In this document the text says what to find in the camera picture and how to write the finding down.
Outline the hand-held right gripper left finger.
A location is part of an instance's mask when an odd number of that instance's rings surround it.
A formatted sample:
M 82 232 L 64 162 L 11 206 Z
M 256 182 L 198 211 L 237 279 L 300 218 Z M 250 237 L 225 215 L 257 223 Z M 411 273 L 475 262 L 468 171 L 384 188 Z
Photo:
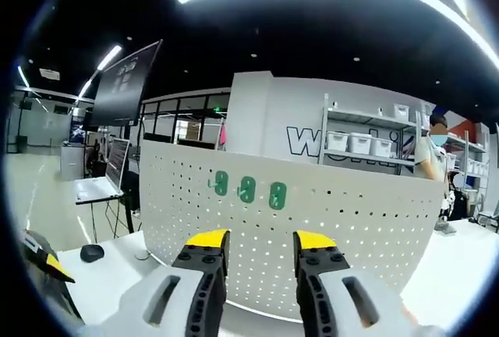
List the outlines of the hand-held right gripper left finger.
M 155 268 L 120 298 L 118 310 L 85 336 L 217 336 L 227 297 L 230 231 L 188 239 L 170 266 Z

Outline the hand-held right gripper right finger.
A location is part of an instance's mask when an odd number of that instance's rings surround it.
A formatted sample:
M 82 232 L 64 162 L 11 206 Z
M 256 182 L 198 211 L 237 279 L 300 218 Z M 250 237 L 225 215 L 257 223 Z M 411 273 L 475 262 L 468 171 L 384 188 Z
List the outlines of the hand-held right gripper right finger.
M 334 240 L 293 233 L 296 301 L 306 336 L 440 336 L 420 325 L 379 278 L 352 268 Z

